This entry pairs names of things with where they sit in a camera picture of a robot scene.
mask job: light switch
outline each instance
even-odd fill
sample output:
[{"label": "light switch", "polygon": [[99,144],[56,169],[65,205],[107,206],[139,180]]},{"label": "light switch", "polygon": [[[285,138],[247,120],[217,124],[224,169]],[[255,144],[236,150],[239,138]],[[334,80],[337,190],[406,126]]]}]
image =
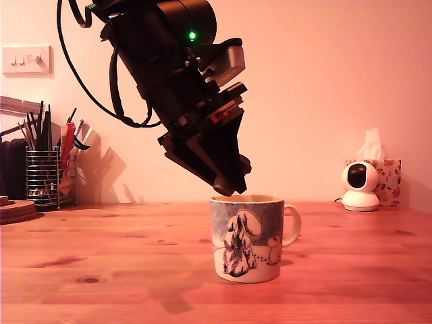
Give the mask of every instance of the light switch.
[{"label": "light switch", "polygon": [[52,76],[52,49],[49,45],[3,46],[2,70],[6,77]]},{"label": "light switch", "polygon": [[16,57],[16,61],[17,61],[18,64],[24,65],[24,55],[18,55]]},{"label": "light switch", "polygon": [[16,65],[16,55],[14,54],[9,55],[9,64]]}]

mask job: tissue box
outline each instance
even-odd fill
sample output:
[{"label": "tissue box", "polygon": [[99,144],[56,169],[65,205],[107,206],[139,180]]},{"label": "tissue box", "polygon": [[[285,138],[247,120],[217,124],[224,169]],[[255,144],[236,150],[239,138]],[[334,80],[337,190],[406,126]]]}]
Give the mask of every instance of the tissue box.
[{"label": "tissue box", "polygon": [[[346,160],[346,165],[359,160]],[[362,160],[370,163],[378,171],[378,184],[374,193],[378,196],[381,207],[398,206],[400,204],[400,172],[402,160]]]}]

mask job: wooden table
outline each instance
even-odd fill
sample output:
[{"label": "wooden table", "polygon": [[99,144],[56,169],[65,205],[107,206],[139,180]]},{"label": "wooden table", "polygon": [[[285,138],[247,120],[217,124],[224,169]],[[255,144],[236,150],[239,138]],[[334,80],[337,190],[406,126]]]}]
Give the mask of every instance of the wooden table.
[{"label": "wooden table", "polygon": [[1,227],[2,323],[432,323],[432,215],[297,203],[266,283],[213,270],[209,205],[45,213]]}]

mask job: security camera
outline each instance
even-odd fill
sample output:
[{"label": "security camera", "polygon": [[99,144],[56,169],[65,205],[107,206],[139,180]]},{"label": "security camera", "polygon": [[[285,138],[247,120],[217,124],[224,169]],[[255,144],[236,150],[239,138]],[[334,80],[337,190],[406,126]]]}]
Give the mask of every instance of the security camera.
[{"label": "security camera", "polygon": [[342,184],[347,192],[342,204],[349,211],[374,211],[379,200],[373,190],[378,184],[378,172],[369,163],[353,162],[342,172]]}]

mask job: cartoon character illustration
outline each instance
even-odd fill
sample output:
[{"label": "cartoon character illustration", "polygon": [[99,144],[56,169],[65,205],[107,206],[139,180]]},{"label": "cartoon character illustration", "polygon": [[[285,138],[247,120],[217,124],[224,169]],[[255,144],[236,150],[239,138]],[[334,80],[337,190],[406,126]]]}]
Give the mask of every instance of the cartoon character illustration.
[{"label": "cartoon character illustration", "polygon": [[270,238],[267,245],[270,248],[268,265],[275,265],[281,260],[282,255],[282,242],[280,236],[276,235],[275,237]]},{"label": "cartoon character illustration", "polygon": [[250,239],[262,232],[260,221],[250,211],[238,211],[228,221],[228,231],[223,237],[223,272],[239,277],[257,267]]}]

